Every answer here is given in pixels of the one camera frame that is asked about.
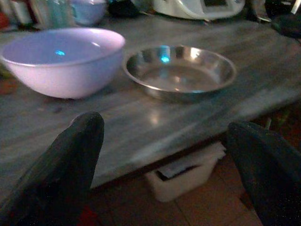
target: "gray marble surface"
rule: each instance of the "gray marble surface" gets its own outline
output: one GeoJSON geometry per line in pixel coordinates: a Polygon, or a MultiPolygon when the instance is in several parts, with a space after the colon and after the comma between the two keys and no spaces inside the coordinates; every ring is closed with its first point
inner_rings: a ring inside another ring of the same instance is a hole
{"type": "MultiPolygon", "coordinates": [[[[83,100],[53,99],[22,84],[0,96],[0,200],[77,115],[98,111],[104,145],[92,187],[170,156],[300,98],[301,46],[269,24],[224,20],[205,24],[162,16],[106,18],[101,27],[127,40],[125,56],[155,45],[188,45],[231,59],[238,77],[197,103],[168,103],[145,95],[120,70],[110,85],[83,100]]],[[[1,34],[2,43],[7,41],[1,34]]]]}

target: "bowl rim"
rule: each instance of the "bowl rim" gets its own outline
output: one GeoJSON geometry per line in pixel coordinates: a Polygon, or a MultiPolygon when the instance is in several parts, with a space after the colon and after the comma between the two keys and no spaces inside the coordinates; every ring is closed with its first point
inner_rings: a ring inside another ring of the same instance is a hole
{"type": "Polygon", "coordinates": [[[87,63],[87,62],[92,62],[98,59],[102,59],[102,58],[107,58],[119,51],[121,51],[123,49],[123,47],[126,44],[126,39],[119,33],[112,31],[112,30],[108,30],[108,29],[102,29],[102,28],[90,28],[90,27],[71,27],[71,28],[59,28],[59,29],[49,29],[49,30],[45,30],[45,31],[40,31],[40,32],[36,32],[34,34],[29,34],[29,35],[25,35],[21,38],[16,38],[14,40],[12,40],[11,42],[9,42],[8,44],[4,45],[4,47],[1,49],[0,51],[0,60],[5,62],[5,63],[10,63],[13,65],[21,65],[21,66],[27,66],[27,67],[62,67],[62,66],[71,66],[71,65],[79,65],[79,64],[83,64],[83,63],[87,63]],[[37,34],[40,33],[48,33],[48,32],[57,32],[57,31],[67,31],[67,30],[101,30],[101,31],[107,31],[107,32],[111,32],[114,35],[118,36],[120,38],[120,48],[114,49],[113,51],[110,51],[108,54],[106,55],[101,55],[101,56],[93,56],[91,58],[87,58],[87,59],[80,59],[80,60],[74,60],[74,61],[69,61],[69,62],[62,62],[62,63],[54,63],[54,64],[27,64],[27,63],[19,63],[16,61],[12,61],[9,59],[6,59],[3,54],[6,48],[8,48],[9,46],[13,45],[14,43],[20,42],[23,39],[27,39],[30,38],[31,36],[35,36],[37,34]]]}
{"type": "Polygon", "coordinates": [[[230,60],[228,59],[227,57],[217,53],[217,52],[213,52],[213,51],[210,51],[210,50],[206,50],[206,49],[203,49],[203,48],[197,48],[201,51],[204,51],[204,52],[208,52],[210,54],[214,54],[214,55],[217,55],[218,57],[222,58],[223,60],[225,60],[227,63],[229,63],[229,65],[231,66],[232,70],[233,70],[233,76],[228,80],[226,81],[225,83],[223,83],[223,85],[221,85],[219,88],[217,89],[213,89],[213,90],[209,90],[209,91],[203,91],[203,90],[188,90],[188,91],[177,91],[177,90],[170,90],[170,89],[162,89],[162,88],[158,88],[158,87],[155,87],[155,86],[152,86],[140,79],[138,79],[137,77],[135,77],[134,75],[132,75],[128,69],[127,69],[127,63],[128,61],[136,56],[137,54],[139,54],[140,52],[142,51],[146,51],[146,50],[149,50],[149,49],[154,49],[154,48],[159,48],[161,46],[166,46],[166,47],[169,47],[169,48],[176,48],[176,47],[182,47],[182,48],[197,48],[197,47],[192,47],[192,46],[187,46],[187,45],[165,45],[165,44],[162,44],[162,45],[154,45],[154,46],[150,46],[150,47],[147,47],[147,48],[141,48],[139,49],[138,51],[136,51],[135,53],[132,53],[130,55],[128,55],[127,57],[125,57],[125,59],[123,60],[123,64],[122,64],[122,68],[124,70],[124,72],[126,73],[126,75],[134,82],[136,82],[137,84],[139,85],[142,85],[143,87],[146,87],[146,88],[149,88],[149,89],[154,89],[154,90],[158,90],[158,91],[161,91],[161,92],[168,92],[168,93],[183,93],[183,94],[203,94],[203,93],[210,93],[210,92],[215,92],[217,90],[221,90],[227,86],[229,86],[230,84],[233,83],[233,81],[237,78],[237,75],[238,75],[238,71],[237,71],[237,68],[235,66],[235,64],[230,60]]]}
{"type": "Polygon", "coordinates": [[[107,5],[106,0],[71,0],[71,4],[85,4],[85,5],[107,5]]]}

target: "white plastic bowl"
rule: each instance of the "white plastic bowl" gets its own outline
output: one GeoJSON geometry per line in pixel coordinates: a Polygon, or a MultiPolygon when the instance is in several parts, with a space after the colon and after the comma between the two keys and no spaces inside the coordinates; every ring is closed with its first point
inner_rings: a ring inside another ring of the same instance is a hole
{"type": "Polygon", "coordinates": [[[26,86],[51,97],[83,98],[106,86],[123,59],[125,39],[96,28],[28,35],[6,45],[1,59],[26,86]]]}
{"type": "Polygon", "coordinates": [[[71,0],[73,18],[82,25],[94,25],[104,16],[107,9],[105,0],[71,0]]]}

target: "white plastic box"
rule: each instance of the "white plastic box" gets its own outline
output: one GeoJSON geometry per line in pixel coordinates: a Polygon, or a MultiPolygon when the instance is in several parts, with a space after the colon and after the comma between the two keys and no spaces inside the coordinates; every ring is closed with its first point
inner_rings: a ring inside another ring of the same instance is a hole
{"type": "Polygon", "coordinates": [[[155,198],[160,202],[169,202],[204,184],[210,177],[218,160],[225,155],[224,150],[224,146],[217,142],[145,174],[155,198]],[[161,175],[167,175],[165,178],[170,179],[162,180],[158,172],[161,175]]]}

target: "rice cooker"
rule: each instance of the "rice cooker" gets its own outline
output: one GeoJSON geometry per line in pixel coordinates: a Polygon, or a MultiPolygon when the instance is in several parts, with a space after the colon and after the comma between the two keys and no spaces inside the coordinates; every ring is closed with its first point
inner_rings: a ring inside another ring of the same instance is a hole
{"type": "Polygon", "coordinates": [[[215,20],[241,12],[245,0],[153,0],[154,10],[169,16],[215,20]]]}

